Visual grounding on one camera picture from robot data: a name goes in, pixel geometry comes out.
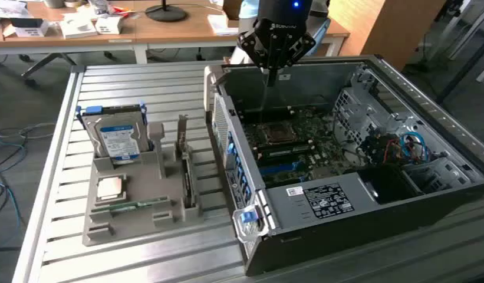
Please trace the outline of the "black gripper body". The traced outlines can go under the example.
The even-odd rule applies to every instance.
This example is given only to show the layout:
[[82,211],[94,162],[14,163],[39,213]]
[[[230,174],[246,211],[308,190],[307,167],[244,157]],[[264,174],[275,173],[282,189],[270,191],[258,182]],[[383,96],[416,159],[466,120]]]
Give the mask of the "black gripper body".
[[256,35],[270,35],[271,32],[304,35],[310,11],[311,0],[260,0]]

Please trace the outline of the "Nvidia graphics card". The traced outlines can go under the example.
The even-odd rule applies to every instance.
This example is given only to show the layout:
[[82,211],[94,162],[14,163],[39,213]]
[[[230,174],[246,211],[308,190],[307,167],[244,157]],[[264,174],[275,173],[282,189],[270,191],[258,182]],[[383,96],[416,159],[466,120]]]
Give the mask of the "Nvidia graphics card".
[[180,114],[178,120],[176,158],[180,160],[184,176],[184,207],[192,208],[195,206],[196,200],[194,177],[191,171],[190,146],[187,144],[187,120],[187,115]]

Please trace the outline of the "white paper booklet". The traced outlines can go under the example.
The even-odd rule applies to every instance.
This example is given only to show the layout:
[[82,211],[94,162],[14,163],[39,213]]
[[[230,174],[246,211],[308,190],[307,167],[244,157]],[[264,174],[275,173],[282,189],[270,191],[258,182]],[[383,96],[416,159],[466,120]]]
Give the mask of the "white paper booklet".
[[236,35],[239,33],[238,27],[228,27],[226,16],[207,15],[207,20],[215,35],[228,36],[228,35]]

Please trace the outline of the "black monitor stand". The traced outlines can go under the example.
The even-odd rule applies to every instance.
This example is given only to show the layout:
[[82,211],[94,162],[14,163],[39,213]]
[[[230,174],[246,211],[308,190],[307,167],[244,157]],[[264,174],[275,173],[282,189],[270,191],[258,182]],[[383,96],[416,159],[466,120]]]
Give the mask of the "black monitor stand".
[[144,14],[159,22],[178,22],[187,18],[187,12],[182,8],[168,5],[167,0],[160,0],[160,5],[148,7]]

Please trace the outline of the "installed black RAM stick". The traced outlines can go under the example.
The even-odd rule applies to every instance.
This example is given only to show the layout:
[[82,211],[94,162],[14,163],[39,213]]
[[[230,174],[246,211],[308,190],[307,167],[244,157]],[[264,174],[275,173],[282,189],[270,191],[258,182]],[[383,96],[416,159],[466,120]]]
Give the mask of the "installed black RAM stick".
[[275,144],[259,148],[259,154],[264,158],[271,158],[276,156],[284,156],[288,154],[298,154],[306,152],[311,149],[310,144]]

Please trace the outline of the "green motherboard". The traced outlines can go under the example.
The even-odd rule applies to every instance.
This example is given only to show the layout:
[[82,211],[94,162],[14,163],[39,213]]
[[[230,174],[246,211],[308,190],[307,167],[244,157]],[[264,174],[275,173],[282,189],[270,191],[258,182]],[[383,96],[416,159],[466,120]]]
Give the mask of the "green motherboard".
[[[286,121],[294,129],[295,140],[280,144],[310,144],[311,149],[298,154],[264,158],[259,148],[268,144],[263,132],[263,124]],[[298,170],[262,175],[267,188],[306,182],[343,172],[334,162],[344,162],[342,148],[332,138],[330,130],[334,115],[324,108],[302,107],[254,112],[243,115],[242,125],[250,144],[258,170],[262,167],[300,162]]]

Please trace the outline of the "white box with label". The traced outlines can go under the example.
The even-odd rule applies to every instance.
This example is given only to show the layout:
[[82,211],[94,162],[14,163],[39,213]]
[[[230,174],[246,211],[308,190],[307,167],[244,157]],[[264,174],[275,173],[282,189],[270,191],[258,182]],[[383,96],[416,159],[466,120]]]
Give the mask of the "white box with label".
[[107,16],[100,17],[95,23],[95,29],[100,34],[118,35],[122,31],[123,17],[120,16]]
[[48,30],[48,25],[40,27],[15,27],[15,34],[20,38],[26,37],[44,37]]

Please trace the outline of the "blue expansion slot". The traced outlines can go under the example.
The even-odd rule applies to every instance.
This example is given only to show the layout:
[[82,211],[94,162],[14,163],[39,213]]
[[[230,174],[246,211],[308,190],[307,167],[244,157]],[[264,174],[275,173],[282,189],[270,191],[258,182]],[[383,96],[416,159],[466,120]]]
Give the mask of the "blue expansion slot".
[[287,163],[287,164],[279,164],[279,165],[262,167],[259,169],[259,172],[262,175],[271,175],[271,174],[276,174],[279,172],[298,170],[299,166],[300,166],[300,162],[292,162],[292,163]]

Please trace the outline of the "hard disk with blue carrier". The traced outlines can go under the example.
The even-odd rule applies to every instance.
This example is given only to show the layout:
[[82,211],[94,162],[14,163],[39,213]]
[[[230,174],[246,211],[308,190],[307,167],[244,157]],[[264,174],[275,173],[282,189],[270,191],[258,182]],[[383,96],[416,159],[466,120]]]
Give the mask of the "hard disk with blue carrier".
[[88,133],[96,158],[108,157],[114,164],[127,164],[152,149],[143,103],[110,107],[78,106],[76,118]]

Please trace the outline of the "grey power supply unit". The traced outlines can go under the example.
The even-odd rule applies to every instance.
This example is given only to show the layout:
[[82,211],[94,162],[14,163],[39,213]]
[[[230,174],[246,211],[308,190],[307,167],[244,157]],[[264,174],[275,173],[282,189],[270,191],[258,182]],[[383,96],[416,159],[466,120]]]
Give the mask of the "grey power supply unit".
[[284,232],[380,208],[358,173],[271,188],[267,196],[271,215]]

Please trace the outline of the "grey printed part rack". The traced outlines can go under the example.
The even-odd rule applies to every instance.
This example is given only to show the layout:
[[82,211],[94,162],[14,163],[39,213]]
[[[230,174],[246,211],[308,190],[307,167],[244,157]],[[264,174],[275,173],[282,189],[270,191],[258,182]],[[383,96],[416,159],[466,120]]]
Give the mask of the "grey printed part rack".
[[[94,159],[83,230],[86,246],[186,228],[204,221],[192,148],[188,145],[196,203],[192,208],[186,208],[184,176],[182,163],[176,158],[176,142],[171,147],[162,146],[164,127],[160,122],[150,123],[147,132],[154,148],[143,152],[134,162],[115,165],[106,157]],[[98,183],[107,177],[122,178],[122,193],[116,198],[100,200]],[[124,212],[91,211],[108,205],[146,200],[160,202],[147,208]]]

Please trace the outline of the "metal disk bay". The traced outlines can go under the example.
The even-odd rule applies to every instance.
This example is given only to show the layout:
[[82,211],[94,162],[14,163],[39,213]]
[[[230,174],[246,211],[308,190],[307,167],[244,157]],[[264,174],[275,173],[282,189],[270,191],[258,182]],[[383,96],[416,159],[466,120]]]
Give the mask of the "metal disk bay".
[[442,190],[467,187],[474,181],[446,157],[423,163],[408,164],[403,170],[412,179],[419,190],[434,193]]

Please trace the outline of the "silver CPU chip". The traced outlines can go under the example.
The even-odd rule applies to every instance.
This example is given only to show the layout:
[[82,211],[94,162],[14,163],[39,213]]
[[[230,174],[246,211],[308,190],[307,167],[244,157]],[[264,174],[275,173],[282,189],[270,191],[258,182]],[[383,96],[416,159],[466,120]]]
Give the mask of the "silver CPU chip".
[[122,178],[107,177],[99,180],[98,198],[100,200],[116,198],[120,193],[122,193]]

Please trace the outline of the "green loose RAM stick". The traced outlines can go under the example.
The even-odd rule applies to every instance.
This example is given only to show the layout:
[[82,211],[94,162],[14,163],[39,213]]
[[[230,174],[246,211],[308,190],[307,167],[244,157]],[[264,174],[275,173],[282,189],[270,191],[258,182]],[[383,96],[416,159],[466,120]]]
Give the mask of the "green loose RAM stick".
[[158,204],[159,202],[160,202],[160,200],[146,200],[146,201],[140,201],[140,202],[135,201],[135,202],[119,203],[115,205],[108,205],[107,207],[103,207],[103,208],[95,208],[91,211],[92,212],[104,212],[104,211],[124,212],[124,211],[130,211],[130,210],[147,208],[147,207]]

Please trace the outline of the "black open PC case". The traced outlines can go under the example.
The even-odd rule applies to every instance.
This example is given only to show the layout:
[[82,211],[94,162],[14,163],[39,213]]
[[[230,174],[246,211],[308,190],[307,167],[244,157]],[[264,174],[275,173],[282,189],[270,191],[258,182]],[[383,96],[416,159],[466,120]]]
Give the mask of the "black open PC case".
[[[383,58],[303,61],[280,70],[272,87],[264,85],[254,65],[214,64],[204,69],[204,102],[246,275],[266,275],[390,240],[396,240],[399,251],[422,236],[439,236],[440,243],[451,241],[451,231],[439,225],[448,225],[459,208],[484,197],[484,144]],[[284,232],[271,215],[271,188],[258,170],[242,119],[247,113],[312,106],[334,115],[330,130],[346,159],[334,162],[343,170],[335,176],[380,164],[403,170],[404,165],[446,157],[474,183],[424,193],[403,170],[423,195]]]

